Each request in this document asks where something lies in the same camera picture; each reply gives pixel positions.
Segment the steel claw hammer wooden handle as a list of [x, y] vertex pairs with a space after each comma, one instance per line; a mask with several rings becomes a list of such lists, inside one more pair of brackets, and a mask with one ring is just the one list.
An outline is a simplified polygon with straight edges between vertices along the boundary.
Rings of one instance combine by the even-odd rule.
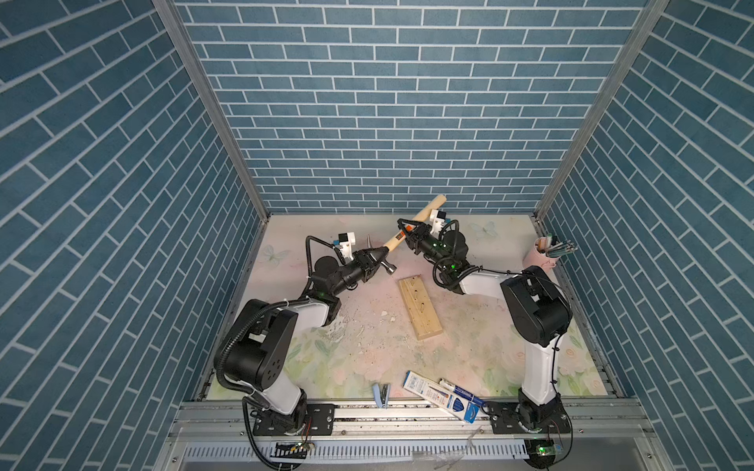
[[397, 249], [401, 243], [408, 239], [408, 235], [414, 231], [420, 224], [426, 222], [433, 210], [438, 210], [447, 201], [447, 197], [443, 194], [436, 196], [430, 201], [421, 211], [419, 211], [414, 219], [408, 223], [402, 223], [399, 227], [398, 233], [391, 237], [384, 243], [384, 245], [365, 249], [366, 256], [366, 268], [364, 270], [367, 278], [371, 278], [380, 268], [383, 268], [388, 274], [393, 275], [397, 271], [397, 267], [388, 261], [388, 255]]

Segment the wooden block with nails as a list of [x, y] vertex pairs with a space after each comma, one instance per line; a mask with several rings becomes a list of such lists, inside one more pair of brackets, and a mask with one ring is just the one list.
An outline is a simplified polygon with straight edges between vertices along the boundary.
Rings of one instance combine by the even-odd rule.
[[437, 312], [420, 276], [398, 281], [399, 290], [408, 310], [418, 341], [424, 341], [444, 332]]

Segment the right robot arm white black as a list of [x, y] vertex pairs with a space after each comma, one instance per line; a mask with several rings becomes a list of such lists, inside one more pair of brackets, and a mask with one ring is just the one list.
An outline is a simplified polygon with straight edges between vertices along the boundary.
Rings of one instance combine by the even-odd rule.
[[432, 264], [434, 283], [455, 294], [478, 294], [506, 302], [518, 335], [526, 341], [525, 372], [518, 390], [518, 421], [538, 431], [563, 412], [557, 386], [560, 341], [573, 312], [542, 268], [489, 270], [467, 260], [469, 247], [457, 220], [436, 231], [420, 221], [400, 219], [406, 245]]

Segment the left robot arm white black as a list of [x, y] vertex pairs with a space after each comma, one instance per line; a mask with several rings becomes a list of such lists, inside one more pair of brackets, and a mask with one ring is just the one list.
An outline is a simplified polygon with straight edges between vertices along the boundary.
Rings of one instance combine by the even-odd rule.
[[241, 309], [213, 360], [217, 382], [245, 394], [253, 405], [298, 421], [306, 412], [306, 394], [284, 372], [290, 345], [298, 334], [331, 324], [341, 308], [339, 295], [371, 280], [398, 246], [352, 250], [344, 241], [306, 238], [307, 282], [302, 295], [274, 303], [248, 301]]

